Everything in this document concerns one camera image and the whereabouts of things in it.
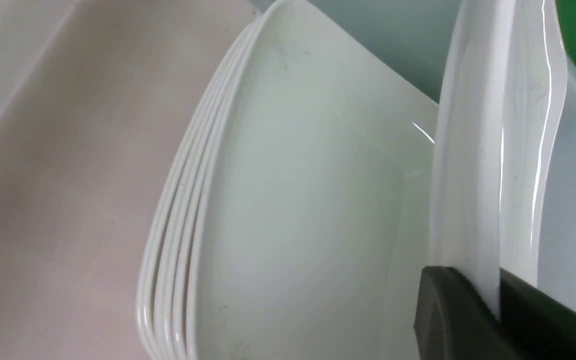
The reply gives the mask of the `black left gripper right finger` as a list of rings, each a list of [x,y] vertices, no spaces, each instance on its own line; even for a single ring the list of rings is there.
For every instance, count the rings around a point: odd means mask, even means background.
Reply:
[[[576,360],[576,312],[500,269],[501,324],[531,360]]]

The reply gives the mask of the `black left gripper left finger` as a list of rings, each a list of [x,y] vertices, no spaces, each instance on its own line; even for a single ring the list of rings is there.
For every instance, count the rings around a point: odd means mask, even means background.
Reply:
[[[455,268],[421,271],[414,315],[421,360],[522,360],[473,285]]]

